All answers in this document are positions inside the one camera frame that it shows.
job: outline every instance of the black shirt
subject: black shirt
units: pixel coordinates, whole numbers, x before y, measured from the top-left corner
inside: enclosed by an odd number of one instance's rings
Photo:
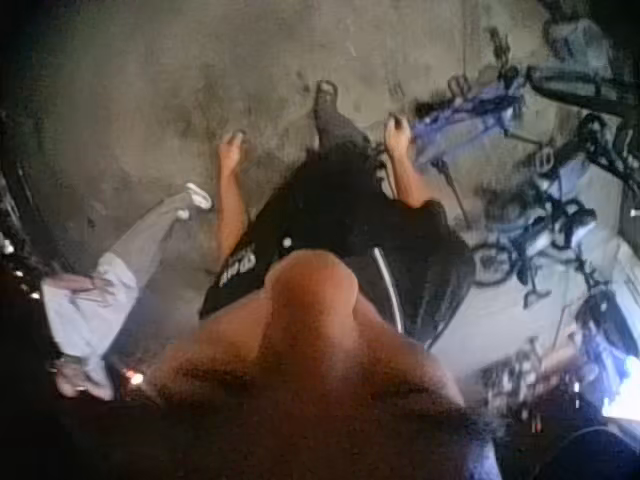
[[[474,276],[469,248],[439,202],[414,209],[389,199],[366,158],[334,152],[307,160],[271,197],[209,288],[201,318],[262,288],[271,265],[296,249],[342,258],[390,323],[395,295],[404,332],[430,345]]]

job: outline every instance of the white stripe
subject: white stripe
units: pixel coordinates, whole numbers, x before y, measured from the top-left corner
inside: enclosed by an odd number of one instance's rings
[[[400,304],[398,302],[398,296],[396,294],[396,290],[393,287],[393,280],[391,279],[391,273],[389,272],[389,268],[387,267],[387,262],[384,260],[384,255],[382,250],[378,247],[373,249],[373,258],[376,259],[376,263],[378,264],[378,269],[382,274],[382,278],[384,283],[389,291],[389,298],[391,298],[391,310],[393,311],[393,321],[396,324],[396,329],[399,333],[404,333],[404,325],[402,323],[402,317],[400,315]]]

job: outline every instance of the white sneaker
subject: white sneaker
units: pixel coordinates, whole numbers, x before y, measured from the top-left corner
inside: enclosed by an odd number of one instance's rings
[[[191,182],[187,183],[185,186],[187,187],[187,192],[191,195],[191,200],[193,200],[193,204],[196,207],[201,208],[202,210],[209,210],[213,206],[211,197],[207,192]]]
[[[178,218],[178,220],[189,220],[189,218],[191,218],[191,213],[189,213],[188,209],[181,208],[180,210],[176,211],[176,217]]]

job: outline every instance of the person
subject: person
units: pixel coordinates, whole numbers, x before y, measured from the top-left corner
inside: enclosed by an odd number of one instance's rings
[[[60,393],[114,397],[104,355],[141,289],[158,267],[163,239],[194,208],[209,210],[209,195],[192,183],[147,213],[98,261],[91,276],[59,274],[41,284],[49,327],[62,356],[56,361]]]
[[[220,144],[220,272],[198,331],[145,382],[156,420],[136,414],[135,430],[164,426],[127,434],[135,472],[500,477],[494,423],[425,349],[468,292],[469,250],[412,166],[407,120],[386,126],[390,199],[368,139],[336,105],[337,87],[320,82],[319,151],[251,223],[237,178],[245,134]]]

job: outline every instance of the ground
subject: ground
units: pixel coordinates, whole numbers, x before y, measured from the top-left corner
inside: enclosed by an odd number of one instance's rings
[[[509,34],[515,63],[547,61],[545,19],[535,0],[83,2],[29,32],[11,72],[14,100],[4,108],[34,200],[73,266],[88,272],[128,226],[185,182],[213,194],[214,145],[236,128],[250,139],[242,190],[255,213],[315,142],[309,110],[316,80],[335,81],[340,109],[379,137],[389,112],[441,91],[452,74],[475,78],[492,63],[488,26]],[[530,95],[522,129],[562,137],[574,119]],[[494,139],[456,162],[472,210],[478,183],[504,180],[504,162],[529,148]],[[459,223],[442,181],[426,177]],[[593,240],[600,245],[615,231],[619,189],[597,172],[586,185],[602,194],[603,233]],[[175,228],[114,347],[118,364],[145,368],[167,342],[196,327],[213,274],[214,223],[215,212]],[[564,287],[577,282],[567,272],[545,278],[556,294],[526,314],[517,283],[471,293],[436,349],[456,376],[468,377],[530,335],[553,335],[566,297],[580,287]]]

